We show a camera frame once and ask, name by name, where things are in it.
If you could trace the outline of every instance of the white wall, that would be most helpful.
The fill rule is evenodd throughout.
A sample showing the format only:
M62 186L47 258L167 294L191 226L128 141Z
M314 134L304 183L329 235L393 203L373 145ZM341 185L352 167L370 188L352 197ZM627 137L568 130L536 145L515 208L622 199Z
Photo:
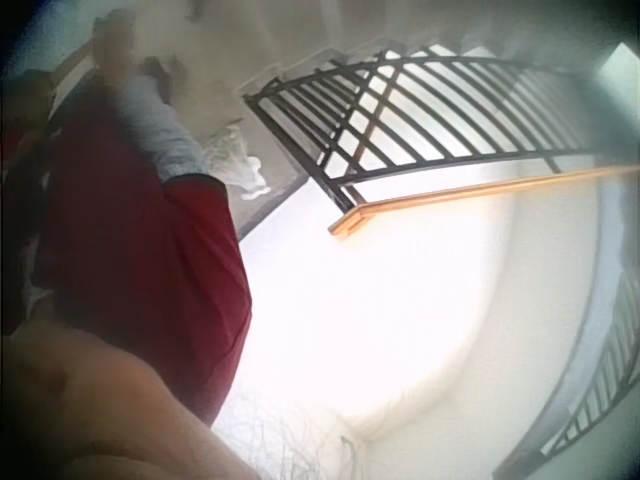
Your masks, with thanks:
M459 383L368 448L371 480L488 479L568 359L596 255L595 183L519 195L504 271Z
M640 383L578 443L529 480L618 480L640 468Z

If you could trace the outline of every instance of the black metal railing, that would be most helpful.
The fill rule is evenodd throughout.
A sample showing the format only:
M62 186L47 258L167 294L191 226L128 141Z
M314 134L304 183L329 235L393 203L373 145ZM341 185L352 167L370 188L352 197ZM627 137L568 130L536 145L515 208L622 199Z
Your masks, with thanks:
M589 433L640 381L639 299L637 278L624 275L595 375L569 420L543 448L547 458L562 453Z
M423 53L332 62L301 78L274 79L245 101L343 212L365 202L356 184L390 175L536 158L559 173L558 157L594 153L583 128L579 76L516 61ZM385 112L395 120L385 120ZM354 124L356 115L366 119L364 129ZM376 131L402 149L402 161L375 139ZM346 135L357 141L351 151ZM435 158L410 140L416 135ZM365 152L375 167L363 162ZM341 164L337 173L334 159Z

